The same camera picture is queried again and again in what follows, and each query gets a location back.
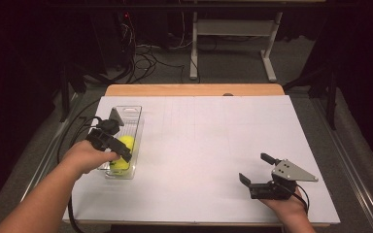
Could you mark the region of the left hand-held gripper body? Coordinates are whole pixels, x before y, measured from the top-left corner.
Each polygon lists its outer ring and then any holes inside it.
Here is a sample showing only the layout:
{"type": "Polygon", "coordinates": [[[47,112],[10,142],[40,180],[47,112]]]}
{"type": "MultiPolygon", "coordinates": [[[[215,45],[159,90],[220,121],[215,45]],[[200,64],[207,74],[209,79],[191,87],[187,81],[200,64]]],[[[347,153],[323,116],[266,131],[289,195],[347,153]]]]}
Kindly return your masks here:
{"type": "Polygon", "coordinates": [[[108,119],[100,119],[95,127],[88,133],[86,139],[96,150],[110,149],[114,152],[125,151],[125,145],[115,138],[115,135],[124,126],[119,112],[112,108],[108,119]]]}

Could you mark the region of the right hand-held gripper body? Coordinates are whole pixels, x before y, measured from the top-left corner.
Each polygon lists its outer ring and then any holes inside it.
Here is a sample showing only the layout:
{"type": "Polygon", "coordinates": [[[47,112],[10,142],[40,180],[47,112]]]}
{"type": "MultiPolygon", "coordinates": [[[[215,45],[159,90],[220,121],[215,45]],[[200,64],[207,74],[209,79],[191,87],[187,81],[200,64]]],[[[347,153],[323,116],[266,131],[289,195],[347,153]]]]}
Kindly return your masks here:
{"type": "Polygon", "coordinates": [[[317,182],[319,179],[287,159],[280,159],[271,171],[268,183],[252,183],[249,192],[252,199],[288,200],[297,187],[297,182],[317,182]]]}

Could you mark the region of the yellow tennis ball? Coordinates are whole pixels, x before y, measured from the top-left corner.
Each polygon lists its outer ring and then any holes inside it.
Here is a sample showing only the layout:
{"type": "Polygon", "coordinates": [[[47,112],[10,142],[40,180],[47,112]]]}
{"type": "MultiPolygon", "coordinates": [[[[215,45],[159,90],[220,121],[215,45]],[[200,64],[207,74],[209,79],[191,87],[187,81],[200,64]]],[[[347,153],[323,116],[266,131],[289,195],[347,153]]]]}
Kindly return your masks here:
{"type": "Polygon", "coordinates": [[[127,170],[130,166],[128,162],[126,162],[123,158],[118,160],[113,160],[109,163],[111,170],[127,170]]]}
{"type": "Polygon", "coordinates": [[[133,151],[135,139],[130,135],[123,135],[119,137],[119,141],[122,143],[121,150],[133,151]]]}

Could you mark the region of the clear plastic container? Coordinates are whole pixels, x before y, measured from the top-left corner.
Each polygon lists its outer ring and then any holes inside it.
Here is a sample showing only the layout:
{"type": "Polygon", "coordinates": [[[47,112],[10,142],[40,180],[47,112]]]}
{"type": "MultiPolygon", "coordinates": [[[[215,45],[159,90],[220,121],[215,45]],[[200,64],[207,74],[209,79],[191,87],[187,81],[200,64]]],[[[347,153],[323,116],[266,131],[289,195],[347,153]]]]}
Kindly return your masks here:
{"type": "Polygon", "coordinates": [[[138,159],[139,146],[141,144],[142,130],[144,120],[142,117],[141,106],[114,106],[119,112],[121,119],[123,120],[124,126],[120,128],[120,131],[115,135],[116,139],[120,136],[130,135],[135,139],[133,151],[131,152],[132,158],[129,162],[130,166],[127,170],[111,170],[109,163],[106,162],[99,167],[100,171],[105,173],[106,179],[115,180],[131,180],[134,177],[136,164],[138,159]]]}

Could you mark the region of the person's right hand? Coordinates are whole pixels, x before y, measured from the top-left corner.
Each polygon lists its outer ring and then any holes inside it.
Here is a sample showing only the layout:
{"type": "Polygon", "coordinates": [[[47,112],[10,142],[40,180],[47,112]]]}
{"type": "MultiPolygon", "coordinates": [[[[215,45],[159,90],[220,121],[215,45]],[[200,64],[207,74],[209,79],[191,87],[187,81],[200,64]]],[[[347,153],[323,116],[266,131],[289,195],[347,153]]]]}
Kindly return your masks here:
{"type": "Polygon", "coordinates": [[[270,208],[283,224],[301,224],[308,220],[303,202],[295,196],[288,200],[260,199],[260,202],[270,208]]]}

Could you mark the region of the person's left hand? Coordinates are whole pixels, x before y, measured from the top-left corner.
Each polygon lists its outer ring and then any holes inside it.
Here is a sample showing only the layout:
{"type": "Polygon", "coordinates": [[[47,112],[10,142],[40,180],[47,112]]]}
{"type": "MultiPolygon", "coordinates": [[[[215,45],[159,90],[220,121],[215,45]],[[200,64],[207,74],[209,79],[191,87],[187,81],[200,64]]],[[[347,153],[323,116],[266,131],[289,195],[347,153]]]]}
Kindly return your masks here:
{"type": "Polygon", "coordinates": [[[89,141],[83,140],[67,150],[57,170],[77,179],[105,162],[118,159],[119,155],[115,152],[96,150],[89,141]]]}

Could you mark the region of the black metal stand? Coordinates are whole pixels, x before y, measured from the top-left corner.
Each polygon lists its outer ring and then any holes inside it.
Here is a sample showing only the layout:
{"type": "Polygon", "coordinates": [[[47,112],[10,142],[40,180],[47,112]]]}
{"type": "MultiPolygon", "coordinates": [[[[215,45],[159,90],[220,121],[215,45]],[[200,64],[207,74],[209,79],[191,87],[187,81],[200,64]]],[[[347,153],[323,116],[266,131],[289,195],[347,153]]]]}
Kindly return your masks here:
{"type": "Polygon", "coordinates": [[[64,122],[70,114],[70,87],[72,87],[76,93],[86,92],[84,71],[82,67],[76,63],[64,63],[60,70],[61,122],[64,122]]]}
{"type": "Polygon", "coordinates": [[[284,91],[288,91],[296,86],[309,85],[307,91],[310,98],[321,98],[326,96],[325,119],[332,130],[335,126],[336,108],[336,75],[330,64],[324,64],[319,68],[301,75],[299,78],[283,85],[284,91]]]}

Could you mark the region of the dark computer tower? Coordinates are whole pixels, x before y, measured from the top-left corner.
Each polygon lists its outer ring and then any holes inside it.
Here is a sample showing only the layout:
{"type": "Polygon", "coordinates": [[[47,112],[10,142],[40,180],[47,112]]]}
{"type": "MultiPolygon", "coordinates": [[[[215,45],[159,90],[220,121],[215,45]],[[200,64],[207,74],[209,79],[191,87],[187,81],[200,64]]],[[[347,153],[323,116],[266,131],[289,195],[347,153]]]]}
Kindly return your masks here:
{"type": "Polygon", "coordinates": [[[102,58],[107,68],[129,65],[131,52],[124,45],[122,27],[117,14],[112,12],[91,15],[102,58]]]}

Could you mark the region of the metal floor rail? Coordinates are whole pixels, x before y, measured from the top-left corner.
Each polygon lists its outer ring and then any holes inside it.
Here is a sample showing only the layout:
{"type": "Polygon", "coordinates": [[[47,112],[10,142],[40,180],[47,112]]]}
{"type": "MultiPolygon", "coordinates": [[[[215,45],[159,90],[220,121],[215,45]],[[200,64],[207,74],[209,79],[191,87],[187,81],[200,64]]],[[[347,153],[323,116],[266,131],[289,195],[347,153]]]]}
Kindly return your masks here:
{"type": "Polygon", "coordinates": [[[82,94],[72,95],[70,115],[62,121],[61,99],[55,98],[54,111],[38,127],[7,181],[6,189],[3,191],[4,217],[11,213],[50,171],[56,160],[55,154],[60,146],[61,137],[71,124],[73,114],[78,111],[83,99],[82,94]]]}
{"type": "Polygon", "coordinates": [[[356,200],[359,203],[360,208],[363,210],[367,221],[373,230],[373,197],[369,193],[368,188],[365,186],[363,179],[361,178],[363,172],[359,172],[359,170],[355,167],[338,133],[330,127],[329,122],[326,119],[326,111],[321,100],[312,99],[311,102],[330,135],[334,147],[337,150],[342,170],[348,179],[353,192],[355,193],[356,200]]]}

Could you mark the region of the white metal desk frame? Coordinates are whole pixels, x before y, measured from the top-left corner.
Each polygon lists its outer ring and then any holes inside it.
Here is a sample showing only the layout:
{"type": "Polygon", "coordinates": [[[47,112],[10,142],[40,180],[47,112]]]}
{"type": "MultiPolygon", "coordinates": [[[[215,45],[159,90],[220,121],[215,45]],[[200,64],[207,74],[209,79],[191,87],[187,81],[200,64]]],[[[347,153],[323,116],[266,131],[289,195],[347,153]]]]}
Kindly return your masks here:
{"type": "Polygon", "coordinates": [[[238,20],[238,19],[199,19],[198,14],[193,14],[192,39],[189,78],[198,79],[198,37],[199,36],[236,36],[236,37],[266,37],[268,45],[259,52],[267,78],[271,83],[277,77],[270,60],[283,13],[278,12],[274,19],[269,20],[238,20]]]}

